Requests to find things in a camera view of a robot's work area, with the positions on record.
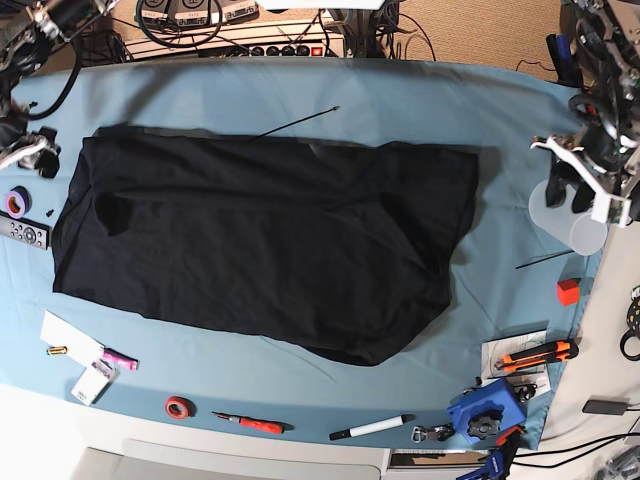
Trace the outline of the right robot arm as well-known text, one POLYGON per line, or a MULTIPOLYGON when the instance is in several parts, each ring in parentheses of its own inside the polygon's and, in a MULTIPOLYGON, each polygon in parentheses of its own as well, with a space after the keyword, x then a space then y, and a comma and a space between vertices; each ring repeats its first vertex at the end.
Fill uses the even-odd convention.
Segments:
POLYGON ((30 131, 31 121, 55 113, 68 97, 83 63, 81 33, 109 15, 115 1, 37 1, 23 8, 1 28, 1 167, 17 165, 52 179, 60 168, 57 131, 30 131), (71 46, 75 61, 61 93, 41 112, 16 103, 13 89, 36 73, 59 49, 71 46))

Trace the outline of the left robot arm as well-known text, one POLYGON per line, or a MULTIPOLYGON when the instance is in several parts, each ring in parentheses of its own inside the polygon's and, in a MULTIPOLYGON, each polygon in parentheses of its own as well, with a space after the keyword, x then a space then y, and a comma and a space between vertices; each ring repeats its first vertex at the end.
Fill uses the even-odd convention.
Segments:
POLYGON ((565 1, 547 46, 560 83, 579 90, 568 108, 582 127, 532 142, 551 153, 546 205, 572 186, 573 212, 627 227, 639 219, 639 4, 565 1))

